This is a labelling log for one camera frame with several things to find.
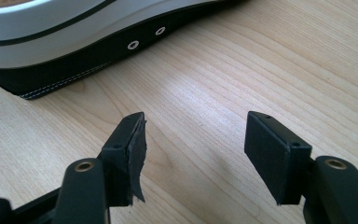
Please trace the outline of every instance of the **wooden table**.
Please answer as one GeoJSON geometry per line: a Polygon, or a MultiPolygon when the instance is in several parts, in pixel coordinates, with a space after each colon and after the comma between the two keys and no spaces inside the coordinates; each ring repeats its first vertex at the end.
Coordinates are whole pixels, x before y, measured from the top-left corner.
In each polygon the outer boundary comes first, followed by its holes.
{"type": "Polygon", "coordinates": [[[35,101],[0,89],[0,197],[14,208],[144,111],[146,203],[113,223],[303,223],[243,153],[248,111],[358,168],[358,1],[249,0],[35,101]]]}

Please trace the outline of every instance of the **clamp jaw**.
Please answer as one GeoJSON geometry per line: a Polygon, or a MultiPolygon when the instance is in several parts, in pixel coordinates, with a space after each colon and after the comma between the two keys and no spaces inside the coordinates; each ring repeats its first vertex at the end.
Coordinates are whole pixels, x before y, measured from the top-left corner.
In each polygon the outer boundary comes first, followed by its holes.
{"type": "Polygon", "coordinates": [[[311,145],[275,118],[249,112],[245,153],[278,205],[306,198],[308,224],[358,223],[358,170],[340,158],[310,158],[311,145]]]}
{"type": "Polygon", "coordinates": [[[60,189],[15,210],[0,199],[4,223],[110,223],[109,207],[128,206],[135,195],[145,201],[140,174],[146,153],[145,114],[124,118],[96,159],[68,166],[60,189]]]}

